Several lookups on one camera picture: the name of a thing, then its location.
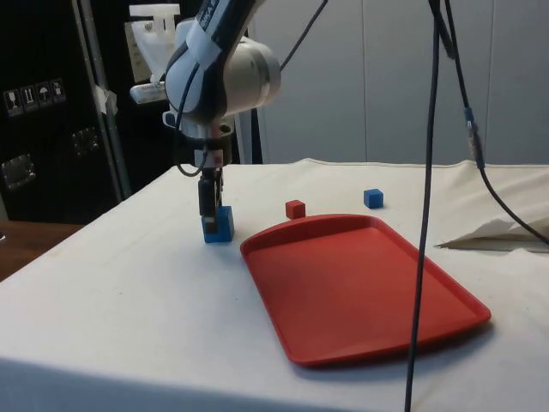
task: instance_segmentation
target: white wall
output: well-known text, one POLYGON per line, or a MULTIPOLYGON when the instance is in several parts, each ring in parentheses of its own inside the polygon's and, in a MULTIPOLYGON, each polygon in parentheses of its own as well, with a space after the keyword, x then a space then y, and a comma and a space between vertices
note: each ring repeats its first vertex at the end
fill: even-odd
MULTIPOLYGON (((266 2, 252 35, 283 59, 320 0, 266 2)), ((454 0, 469 99, 497 163, 549 163, 549 2, 454 0)), ((260 111, 266 161, 423 162, 427 0, 331 1, 260 111)), ((435 160, 469 158, 455 66, 442 51, 435 160)))

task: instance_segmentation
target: cable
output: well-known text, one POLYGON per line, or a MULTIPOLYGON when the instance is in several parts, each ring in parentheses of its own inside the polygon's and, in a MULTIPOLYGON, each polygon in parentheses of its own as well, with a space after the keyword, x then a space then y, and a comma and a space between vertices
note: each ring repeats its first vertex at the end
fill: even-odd
POLYGON ((509 206, 507 206, 507 204, 505 204, 505 202, 502 200, 502 198, 496 193, 496 191, 494 190, 493 186, 492 186, 492 183, 490 183, 490 180, 488 179, 488 176, 486 176, 486 170, 485 169, 480 169, 480 176, 482 176, 482 180, 484 181, 484 184, 486 185, 486 188, 488 189, 488 191, 490 192, 490 194, 492 195, 492 197, 494 198, 494 200, 496 202, 498 202, 499 206, 501 206, 501 209, 505 210, 505 212, 507 213, 507 215, 511 216, 513 218, 513 220, 518 223, 519 225, 521 225, 525 230, 527 230, 528 232, 530 232, 533 236, 535 236, 536 238, 538 238, 539 240, 541 240, 543 243, 545 243, 546 245, 549 246, 549 238, 547 238, 546 236, 544 236, 543 234, 541 234, 540 232, 538 232, 537 230, 535 230, 533 227, 531 227, 530 225, 528 225, 525 221, 523 221, 519 216, 517 216, 515 214, 515 212, 513 212, 513 210, 510 209, 509 206))
POLYGON ((457 46, 457 35, 455 33, 454 14, 452 13, 452 5, 450 0, 444 0, 446 5, 446 13, 448 14, 449 32, 452 36, 452 43, 454 43, 454 55, 455 55, 455 70, 457 71, 457 79, 460 83, 460 91, 462 92, 463 105, 469 107, 469 98, 467 96, 467 89, 465 88, 465 80, 463 78, 462 61, 460 59, 460 51, 457 46))
POLYGON ((206 148, 204 148, 204 157, 202 159, 201 165, 193 173, 189 173, 189 172, 186 172, 181 166, 181 162, 179 161, 179 156, 178 156, 178 139, 179 139, 179 132, 180 132, 179 128, 181 127, 181 122, 183 120, 183 111, 185 108, 185 102, 187 101, 187 96, 189 95, 190 87, 192 86, 192 82, 195 80, 196 72, 198 71, 199 67, 200 67, 199 64, 195 64, 195 67, 190 72, 189 80, 185 85, 183 95, 181 96, 181 102, 179 103, 178 116, 175 121, 175 129, 174 129, 174 137, 173 137, 173 163, 178 168, 178 170, 188 178, 194 178, 198 176, 206 166, 206 160, 208 159, 208 151, 206 150, 206 148))
POLYGON ((435 113, 437 109, 438 68, 440 64, 440 41, 438 24, 433 29, 433 58, 431 98, 429 102, 429 118, 427 123, 427 149, 425 162, 425 199, 423 203, 423 221, 421 223, 421 237, 419 241, 418 273, 416 277, 415 302, 413 304, 412 341, 408 353, 405 412, 412 410, 413 371, 418 347, 419 313, 421 311, 421 296, 423 294, 423 268, 425 266, 425 249, 427 245, 427 230, 429 228, 429 212, 431 210, 431 181, 432 181, 432 147, 435 129, 435 113))
POLYGON ((324 11, 324 8, 328 5, 328 0, 323 0, 322 4, 318 8, 317 12, 312 16, 311 20, 309 21, 309 24, 307 24, 307 27, 305 28, 304 32, 301 34, 301 36, 298 39, 298 42, 294 45, 286 59, 284 59, 284 62, 281 64, 281 71, 283 71, 288 63, 290 63, 290 60, 292 60, 293 55, 295 52, 299 49, 303 41, 307 38, 307 34, 309 34, 312 27, 315 25, 315 22, 318 19, 318 16, 324 11))
POLYGON ((528 225, 525 221, 523 221, 518 215, 516 215, 513 210, 507 204, 503 201, 503 199, 496 193, 494 190, 492 184, 490 183, 490 180, 488 179, 488 176, 486 175, 486 169, 485 169, 485 157, 482 149, 482 143, 480 141, 480 137, 478 134, 477 126, 474 123, 474 117, 473 117, 473 111, 471 110, 469 106, 469 99, 467 96, 467 88, 465 86, 465 80, 463 77, 463 69, 462 69, 462 61, 460 59, 460 53, 457 45, 457 35, 455 33, 455 23, 454 23, 454 15, 452 13, 452 5, 450 0, 444 0, 444 4, 446 5, 446 12, 448 14, 448 23, 449 23, 449 30, 452 36, 452 41, 454 43, 454 52, 455 52, 455 69, 457 71, 457 78, 460 83, 460 90, 462 92, 462 99, 463 99, 463 105, 465 107, 465 113, 466 118, 468 120, 468 128, 469 128, 469 134, 471 136, 471 146, 472 150, 474 152, 474 157, 477 163, 477 167, 480 171, 480 176, 482 177, 482 180, 484 181, 484 184, 486 186, 486 189, 490 192, 494 200, 499 204, 499 206, 509 215, 516 223, 518 223, 522 228, 524 228, 526 231, 531 233, 533 236, 538 238, 540 241, 545 243, 549 246, 549 238, 535 230, 533 227, 528 225))
POLYGON ((440 39, 443 41, 444 50, 449 58, 454 59, 454 44, 452 43, 452 38, 449 36, 448 28, 446 28, 446 23, 444 22, 443 15, 440 13, 440 1, 439 0, 429 0, 429 5, 431 6, 431 12, 435 18, 435 23, 438 26, 438 33, 440 39))

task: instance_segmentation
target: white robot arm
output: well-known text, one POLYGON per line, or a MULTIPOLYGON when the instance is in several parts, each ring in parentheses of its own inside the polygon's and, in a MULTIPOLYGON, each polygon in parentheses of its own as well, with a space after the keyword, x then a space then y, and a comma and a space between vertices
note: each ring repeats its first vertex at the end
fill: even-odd
POLYGON ((273 52, 244 36, 264 0, 205 0, 193 21, 176 29, 176 51, 166 69, 171 111, 164 121, 195 152, 204 233, 220 231, 223 167, 232 162, 232 115, 269 103, 281 87, 273 52))

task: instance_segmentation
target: blue cube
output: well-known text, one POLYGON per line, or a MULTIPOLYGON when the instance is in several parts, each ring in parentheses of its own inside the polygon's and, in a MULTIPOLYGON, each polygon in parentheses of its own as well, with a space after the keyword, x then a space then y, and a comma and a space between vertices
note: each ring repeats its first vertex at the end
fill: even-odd
POLYGON ((202 230, 206 243, 230 243, 234 237, 234 221, 231 206, 222 206, 217 210, 217 233, 206 233, 206 223, 202 218, 202 230))
POLYGON ((379 189, 365 191, 364 204, 369 209, 381 209, 383 207, 383 192, 379 189))

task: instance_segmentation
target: white tablecloth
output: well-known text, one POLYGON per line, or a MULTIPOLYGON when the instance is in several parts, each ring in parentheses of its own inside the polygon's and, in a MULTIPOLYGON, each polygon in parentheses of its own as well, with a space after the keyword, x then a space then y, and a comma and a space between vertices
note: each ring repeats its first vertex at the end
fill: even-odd
MULTIPOLYGON (((549 169, 489 175, 546 183, 549 169)), ((388 165, 228 167, 236 237, 204 245, 196 180, 171 170, 0 283, 0 410, 402 410, 404 360, 316 371, 287 360, 239 246, 293 199, 309 215, 372 213, 417 245, 423 178, 388 165), (365 208, 368 188, 385 209, 365 208)), ((428 255, 491 308, 492 327, 421 357, 415 410, 546 411, 549 257, 435 248, 475 219, 471 203, 452 207, 468 186, 487 204, 470 163, 435 170, 428 255)))

